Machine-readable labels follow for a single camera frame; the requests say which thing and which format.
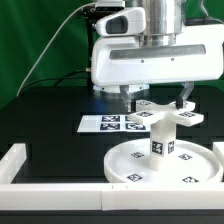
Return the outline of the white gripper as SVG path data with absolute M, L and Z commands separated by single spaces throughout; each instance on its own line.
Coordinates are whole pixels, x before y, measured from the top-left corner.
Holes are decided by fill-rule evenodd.
M 176 108 L 184 109 L 192 81 L 215 80 L 224 72 L 224 25 L 188 26 L 171 46 L 141 47 L 135 36 L 100 38 L 92 53 L 91 77 L 97 86 L 119 86 L 127 110 L 136 111 L 132 84 L 183 82 Z

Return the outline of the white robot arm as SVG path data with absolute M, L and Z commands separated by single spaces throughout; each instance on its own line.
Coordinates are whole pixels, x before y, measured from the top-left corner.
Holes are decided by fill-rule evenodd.
M 196 81 L 224 72 L 224 25 L 185 24 L 186 0 L 132 0 L 96 23 L 91 79 L 99 87 L 181 83 L 176 107 L 184 108 Z

